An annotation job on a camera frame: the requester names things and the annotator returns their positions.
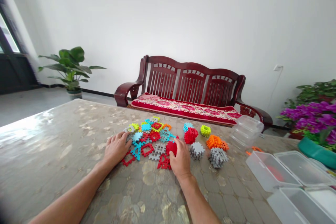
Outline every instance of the green flower pot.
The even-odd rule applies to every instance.
[[[82,98],[82,89],[69,91],[66,90],[70,96],[70,100],[81,99]]]
[[[297,145],[299,150],[306,155],[320,161],[322,164],[331,169],[336,169],[336,153],[317,145],[308,137],[304,137]]]

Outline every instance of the white wall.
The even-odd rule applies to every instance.
[[[165,55],[245,74],[243,100],[267,110],[281,64],[267,110],[275,118],[297,85],[335,77],[335,0],[13,0],[12,10],[13,2],[32,61],[80,45],[85,65],[108,68],[86,89],[114,93],[136,80],[143,55]]]

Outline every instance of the dark door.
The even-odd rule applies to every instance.
[[[0,0],[0,94],[29,90],[38,86],[26,54],[18,43],[13,22]]]

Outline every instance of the bench backrest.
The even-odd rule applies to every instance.
[[[245,76],[227,69],[209,69],[201,64],[180,63],[165,56],[146,55],[144,79],[147,92],[160,97],[212,106],[234,105]]]

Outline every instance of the electrical outlet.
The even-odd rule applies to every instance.
[[[284,66],[278,65],[276,64],[275,67],[273,68],[274,71],[280,71],[281,68],[283,68]]]

